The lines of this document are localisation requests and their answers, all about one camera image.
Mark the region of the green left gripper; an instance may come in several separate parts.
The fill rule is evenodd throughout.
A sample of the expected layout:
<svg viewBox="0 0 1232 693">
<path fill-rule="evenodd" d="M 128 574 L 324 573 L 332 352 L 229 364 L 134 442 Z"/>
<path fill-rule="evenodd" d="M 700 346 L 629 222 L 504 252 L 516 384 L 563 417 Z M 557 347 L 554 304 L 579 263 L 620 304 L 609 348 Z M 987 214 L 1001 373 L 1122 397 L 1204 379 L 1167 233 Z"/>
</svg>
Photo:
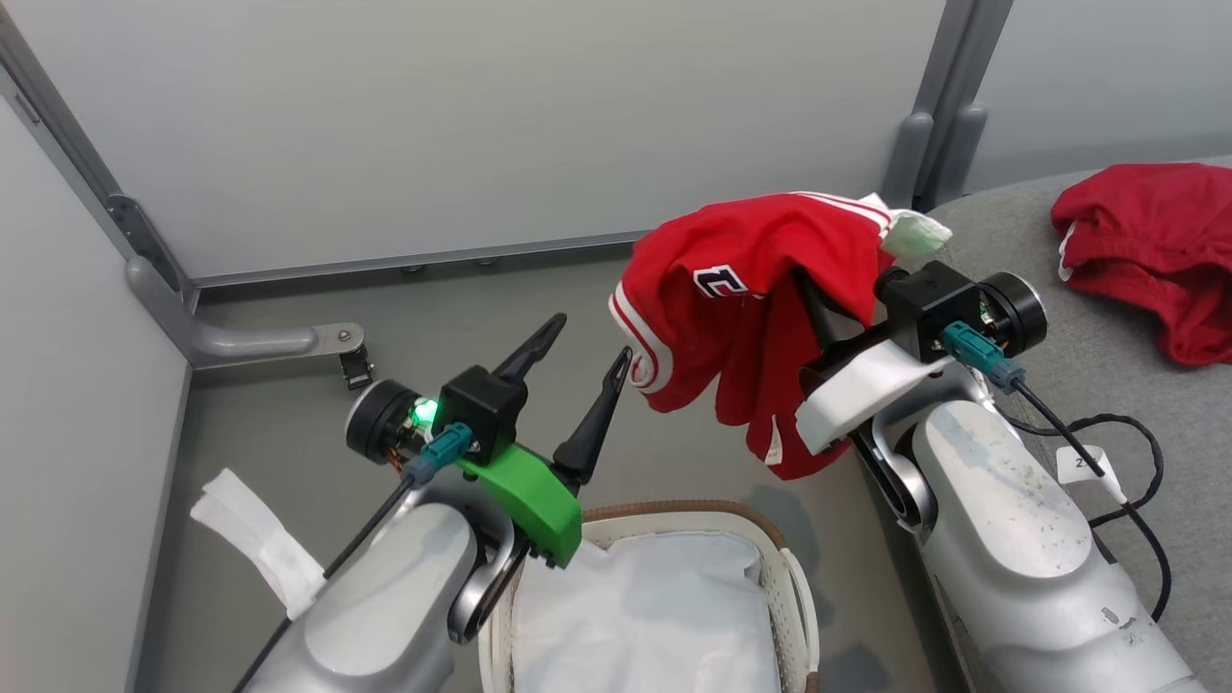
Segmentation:
<svg viewBox="0 0 1232 693">
<path fill-rule="evenodd" d="M 493 376 L 505 383 L 524 385 L 529 370 L 549 354 L 567 321 L 565 313 L 551 316 L 498 364 Z M 345 441 L 365 459 L 397 469 L 410 490 L 428 487 L 447 470 L 461 471 L 513 527 L 524 531 L 537 556 L 564 568 L 582 543 L 582 507 L 577 492 L 568 487 L 584 487 L 598 469 L 632 358 L 632 346 L 622 346 L 602 375 L 598 400 L 577 429 L 554 449 L 552 470 L 536 453 L 516 443 L 487 469 L 469 461 L 471 430 L 453 423 L 444 433 L 432 433 L 439 398 L 426 398 L 395 380 L 377 381 L 355 400 L 345 422 Z"/>
</svg>

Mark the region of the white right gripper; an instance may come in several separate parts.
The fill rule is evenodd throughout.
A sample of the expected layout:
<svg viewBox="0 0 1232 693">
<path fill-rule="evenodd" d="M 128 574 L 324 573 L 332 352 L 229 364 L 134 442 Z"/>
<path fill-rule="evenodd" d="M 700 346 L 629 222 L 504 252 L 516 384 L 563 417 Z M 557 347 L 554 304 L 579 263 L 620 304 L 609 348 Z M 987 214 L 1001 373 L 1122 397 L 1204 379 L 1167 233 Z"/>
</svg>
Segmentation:
<svg viewBox="0 0 1232 693">
<path fill-rule="evenodd" d="M 941 359 L 924 364 L 907 354 L 890 335 L 887 312 L 857 335 L 841 339 L 832 316 L 846 316 L 809 273 L 795 273 L 809 329 L 821 356 L 800 369 L 804 402 L 795 413 L 796 429 L 809 453 L 857 439 L 860 425 L 906 400 L 930 379 L 954 374 L 971 383 L 975 398 L 988 398 L 991 387 L 1011 392 L 1025 380 L 1016 355 L 1039 346 L 1048 321 L 1036 290 L 1016 273 L 994 273 L 975 281 L 982 300 L 981 328 L 955 321 L 942 332 Z"/>
</svg>

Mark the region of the red basketball jersey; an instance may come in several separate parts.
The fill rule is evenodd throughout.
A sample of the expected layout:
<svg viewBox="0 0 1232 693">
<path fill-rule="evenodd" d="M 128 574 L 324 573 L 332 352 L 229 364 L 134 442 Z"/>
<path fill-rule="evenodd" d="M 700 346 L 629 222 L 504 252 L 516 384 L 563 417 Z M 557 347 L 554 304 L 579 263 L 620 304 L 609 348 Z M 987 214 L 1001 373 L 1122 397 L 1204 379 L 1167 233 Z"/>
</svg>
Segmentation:
<svg viewBox="0 0 1232 693">
<path fill-rule="evenodd" d="M 876 194 L 782 192 L 712 203 L 634 243 L 609 298 L 633 351 L 630 383 L 655 412 L 681 409 L 708 386 L 724 425 L 777 478 L 825 469 L 846 445 L 809 451 L 797 433 L 798 372 L 822 355 L 793 273 L 869 327 L 873 285 L 897 259 L 926 256 L 951 231 Z"/>
</svg>

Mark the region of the red shorts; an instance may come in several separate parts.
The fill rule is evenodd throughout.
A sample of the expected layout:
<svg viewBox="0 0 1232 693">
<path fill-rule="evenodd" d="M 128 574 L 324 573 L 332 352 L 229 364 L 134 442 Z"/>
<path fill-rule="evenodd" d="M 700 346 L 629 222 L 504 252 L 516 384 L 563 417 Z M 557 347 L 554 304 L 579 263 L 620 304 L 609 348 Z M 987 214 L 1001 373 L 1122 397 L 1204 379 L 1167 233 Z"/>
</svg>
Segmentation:
<svg viewBox="0 0 1232 693">
<path fill-rule="evenodd" d="M 1117 164 L 1060 194 L 1060 279 L 1143 310 L 1179 367 L 1232 365 L 1232 166 Z"/>
</svg>

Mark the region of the grey fabric sofa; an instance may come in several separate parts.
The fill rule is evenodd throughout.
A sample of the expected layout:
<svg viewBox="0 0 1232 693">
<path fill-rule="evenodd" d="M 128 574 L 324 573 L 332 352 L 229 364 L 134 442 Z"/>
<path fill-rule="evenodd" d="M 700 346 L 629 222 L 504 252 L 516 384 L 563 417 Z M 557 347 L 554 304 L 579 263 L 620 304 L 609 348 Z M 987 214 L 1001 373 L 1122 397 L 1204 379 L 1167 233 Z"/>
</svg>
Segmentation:
<svg viewBox="0 0 1232 693">
<path fill-rule="evenodd" d="M 954 233 L 938 259 L 972 279 L 1016 273 L 1039 290 L 1050 329 L 1023 364 L 1061 418 L 1126 414 L 1154 434 L 1165 474 L 1142 515 L 1173 568 L 1162 629 L 1210 693 L 1232 693 L 1232 365 L 1178 367 L 1156 346 L 1152 314 L 1060 279 L 1050 212 L 1088 176 L 1067 171 L 938 206 L 931 216 Z"/>
</svg>

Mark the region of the white basket liner cloth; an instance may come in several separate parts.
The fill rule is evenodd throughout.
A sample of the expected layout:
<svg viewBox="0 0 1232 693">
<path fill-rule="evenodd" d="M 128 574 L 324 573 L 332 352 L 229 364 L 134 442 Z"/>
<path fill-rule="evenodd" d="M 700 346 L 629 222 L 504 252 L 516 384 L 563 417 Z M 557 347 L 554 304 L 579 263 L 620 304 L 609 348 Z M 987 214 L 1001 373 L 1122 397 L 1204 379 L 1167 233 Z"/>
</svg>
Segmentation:
<svg viewBox="0 0 1232 693">
<path fill-rule="evenodd" d="M 514 693 L 782 693 L 756 545 L 727 531 L 584 541 L 513 598 Z"/>
</svg>

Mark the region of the white laundry basket brown rim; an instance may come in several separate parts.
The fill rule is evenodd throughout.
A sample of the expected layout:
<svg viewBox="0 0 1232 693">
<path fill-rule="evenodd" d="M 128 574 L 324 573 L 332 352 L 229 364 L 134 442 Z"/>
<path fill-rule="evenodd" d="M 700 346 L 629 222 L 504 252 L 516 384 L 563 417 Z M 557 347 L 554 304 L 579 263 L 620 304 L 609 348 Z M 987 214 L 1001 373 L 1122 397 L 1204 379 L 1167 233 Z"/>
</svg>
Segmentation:
<svg viewBox="0 0 1232 693">
<path fill-rule="evenodd" d="M 582 536 L 610 547 L 617 540 L 664 531 L 727 531 L 752 541 L 760 555 L 756 584 L 768 597 L 782 693 L 819 693 L 821 628 L 804 567 L 784 531 L 756 509 L 731 499 L 639 501 L 585 511 Z M 524 571 L 517 568 L 496 609 L 476 638 L 480 689 L 517 693 L 513 668 L 514 604 Z"/>
</svg>

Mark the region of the grey partition support foot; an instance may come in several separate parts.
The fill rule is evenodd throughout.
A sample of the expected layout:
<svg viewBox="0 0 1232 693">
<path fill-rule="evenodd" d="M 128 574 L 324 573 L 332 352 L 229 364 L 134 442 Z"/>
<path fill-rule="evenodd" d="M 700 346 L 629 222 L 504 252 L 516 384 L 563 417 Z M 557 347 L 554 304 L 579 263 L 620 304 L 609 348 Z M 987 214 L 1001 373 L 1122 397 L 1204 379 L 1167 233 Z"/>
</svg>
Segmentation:
<svg viewBox="0 0 1232 693">
<path fill-rule="evenodd" d="M 198 370 L 298 358 L 342 355 L 365 345 L 354 321 L 290 328 L 228 328 L 200 321 L 145 258 L 126 263 L 131 293 L 150 313 L 181 354 Z"/>
</svg>

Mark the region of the grey partition bottom rail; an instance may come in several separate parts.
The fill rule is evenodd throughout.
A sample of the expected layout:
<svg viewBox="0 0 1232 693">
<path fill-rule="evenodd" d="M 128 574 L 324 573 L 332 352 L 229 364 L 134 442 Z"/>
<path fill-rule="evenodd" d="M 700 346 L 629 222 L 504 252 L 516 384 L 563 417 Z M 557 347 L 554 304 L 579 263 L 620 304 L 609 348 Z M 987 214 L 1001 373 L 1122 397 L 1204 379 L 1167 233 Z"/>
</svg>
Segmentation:
<svg viewBox="0 0 1232 693">
<path fill-rule="evenodd" d="M 336 261 L 317 265 L 303 265 L 303 268 L 283 268 L 274 270 L 255 270 L 246 273 L 217 273 L 193 279 L 196 289 L 232 289 L 260 282 L 277 282 L 298 279 L 313 279 L 322 276 L 342 275 L 342 273 L 366 273 L 376 270 L 391 270 L 399 268 L 416 268 L 416 265 L 441 265 L 450 263 L 500 260 L 506 256 L 538 255 L 545 253 L 567 253 L 585 250 L 589 248 L 610 248 L 626 243 L 634 243 L 648 234 L 647 229 L 628 231 L 610 234 L 589 234 L 570 240 L 541 240 L 529 243 L 513 243 L 506 245 L 490 245 L 490 248 L 469 248 L 441 253 L 423 253 L 404 256 L 383 256 L 355 261 Z"/>
</svg>

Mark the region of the grey double partition post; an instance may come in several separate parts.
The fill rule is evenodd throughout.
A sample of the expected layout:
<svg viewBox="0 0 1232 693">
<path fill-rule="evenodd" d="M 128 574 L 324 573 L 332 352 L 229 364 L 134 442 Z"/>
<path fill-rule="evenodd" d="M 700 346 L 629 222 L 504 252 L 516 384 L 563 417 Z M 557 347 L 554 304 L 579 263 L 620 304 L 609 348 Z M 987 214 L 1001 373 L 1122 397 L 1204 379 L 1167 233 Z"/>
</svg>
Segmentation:
<svg viewBox="0 0 1232 693">
<path fill-rule="evenodd" d="M 880 187 L 890 206 L 929 211 L 963 197 L 989 110 L 977 95 L 1014 0 L 946 0 L 910 113 Z"/>
</svg>

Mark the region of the grey partition corner post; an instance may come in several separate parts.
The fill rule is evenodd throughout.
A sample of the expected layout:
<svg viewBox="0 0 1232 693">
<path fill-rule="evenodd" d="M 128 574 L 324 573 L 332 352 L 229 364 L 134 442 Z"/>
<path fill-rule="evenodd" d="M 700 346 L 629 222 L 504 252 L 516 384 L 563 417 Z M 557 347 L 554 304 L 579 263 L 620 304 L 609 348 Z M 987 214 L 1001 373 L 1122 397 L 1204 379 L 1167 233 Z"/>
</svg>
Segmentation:
<svg viewBox="0 0 1232 693">
<path fill-rule="evenodd" d="M 18 32 L 14 18 L 0 4 L 0 67 L 14 79 L 14 100 L 34 125 L 42 127 L 55 141 L 73 170 L 87 185 L 95 199 L 120 232 L 120 250 L 136 254 L 152 264 L 174 295 L 188 307 L 196 308 L 197 289 L 186 276 L 179 261 L 172 258 L 170 245 L 163 240 L 149 215 L 136 197 L 126 194 L 103 163 L 87 132 L 78 122 L 62 94 L 57 91 L 44 67 L 39 65 L 34 51 Z"/>
</svg>

